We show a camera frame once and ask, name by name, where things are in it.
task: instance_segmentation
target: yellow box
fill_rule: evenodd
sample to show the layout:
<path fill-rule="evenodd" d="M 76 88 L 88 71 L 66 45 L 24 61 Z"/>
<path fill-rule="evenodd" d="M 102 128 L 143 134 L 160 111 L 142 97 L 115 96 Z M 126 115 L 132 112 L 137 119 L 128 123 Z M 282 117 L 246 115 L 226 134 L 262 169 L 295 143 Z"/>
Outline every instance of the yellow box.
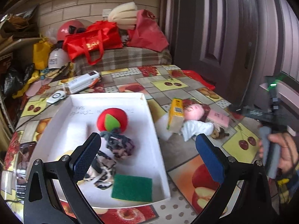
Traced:
<path fill-rule="evenodd" d="M 183 101 L 173 99 L 169 110 L 167 129 L 174 133 L 179 133 L 184 122 Z"/>

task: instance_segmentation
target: qr code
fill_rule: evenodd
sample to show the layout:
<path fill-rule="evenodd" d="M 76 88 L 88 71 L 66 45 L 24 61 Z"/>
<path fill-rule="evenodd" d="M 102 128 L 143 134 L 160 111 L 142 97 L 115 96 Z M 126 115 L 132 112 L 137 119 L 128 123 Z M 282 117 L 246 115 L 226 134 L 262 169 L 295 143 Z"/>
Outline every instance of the qr code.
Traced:
<path fill-rule="evenodd" d="M 183 113 L 183 110 L 181 108 L 175 107 L 174 108 L 175 112 Z"/>

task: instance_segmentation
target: pink card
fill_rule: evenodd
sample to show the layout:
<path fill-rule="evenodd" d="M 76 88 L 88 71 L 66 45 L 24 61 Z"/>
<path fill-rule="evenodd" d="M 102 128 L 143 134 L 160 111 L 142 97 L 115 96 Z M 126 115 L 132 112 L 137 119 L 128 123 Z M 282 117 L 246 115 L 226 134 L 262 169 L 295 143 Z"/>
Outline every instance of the pink card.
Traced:
<path fill-rule="evenodd" d="M 207 119 L 225 128 L 227 128 L 229 124 L 229 117 L 218 113 L 215 110 L 210 110 L 209 114 L 207 115 Z"/>

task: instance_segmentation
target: black plastic bag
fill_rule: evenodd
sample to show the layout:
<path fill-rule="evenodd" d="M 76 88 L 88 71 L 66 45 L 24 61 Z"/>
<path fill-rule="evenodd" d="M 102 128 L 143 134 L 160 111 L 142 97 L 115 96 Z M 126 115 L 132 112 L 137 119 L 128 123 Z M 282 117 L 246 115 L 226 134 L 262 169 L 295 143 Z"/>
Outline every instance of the black plastic bag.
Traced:
<path fill-rule="evenodd" d="M 17 91 L 21 90 L 26 82 L 31 78 L 34 71 L 34 64 L 26 67 L 25 71 L 17 70 L 10 66 L 2 81 L 1 90 L 4 96 L 12 96 Z"/>

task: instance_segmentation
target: pink ball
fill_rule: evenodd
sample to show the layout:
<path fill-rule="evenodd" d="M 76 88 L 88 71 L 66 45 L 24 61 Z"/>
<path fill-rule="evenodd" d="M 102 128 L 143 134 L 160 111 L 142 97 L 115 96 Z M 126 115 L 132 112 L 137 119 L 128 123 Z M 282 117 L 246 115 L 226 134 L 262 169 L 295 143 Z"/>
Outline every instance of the pink ball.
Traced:
<path fill-rule="evenodd" d="M 184 109 L 185 120 L 200 120 L 204 115 L 204 109 L 199 104 L 190 105 Z"/>

